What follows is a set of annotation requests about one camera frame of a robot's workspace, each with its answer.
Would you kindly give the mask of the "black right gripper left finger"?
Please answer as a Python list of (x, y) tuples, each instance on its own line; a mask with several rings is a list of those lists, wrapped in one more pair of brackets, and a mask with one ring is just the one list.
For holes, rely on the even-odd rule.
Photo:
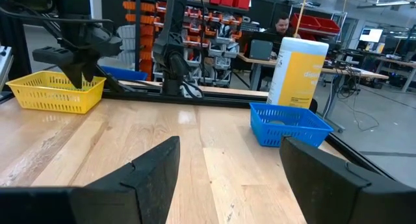
[(180, 138), (172, 136), (74, 191), (74, 223), (165, 223), (177, 184)]

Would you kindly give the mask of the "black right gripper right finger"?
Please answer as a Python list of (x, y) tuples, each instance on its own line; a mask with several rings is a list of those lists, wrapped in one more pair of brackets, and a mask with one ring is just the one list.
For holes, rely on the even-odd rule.
[(374, 199), (365, 196), (374, 173), (284, 137), (279, 150), (284, 172), (308, 223), (379, 223)]

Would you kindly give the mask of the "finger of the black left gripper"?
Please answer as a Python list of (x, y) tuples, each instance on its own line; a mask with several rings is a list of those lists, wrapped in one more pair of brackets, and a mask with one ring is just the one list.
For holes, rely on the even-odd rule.
[(61, 66), (61, 70), (65, 76), (67, 76), (70, 82), (77, 89), (81, 89), (83, 87), (82, 66), (83, 63), (80, 61), (71, 62)]
[(91, 82), (94, 78), (94, 74), (97, 70), (99, 55), (85, 55), (83, 58), (83, 76), (88, 81)]

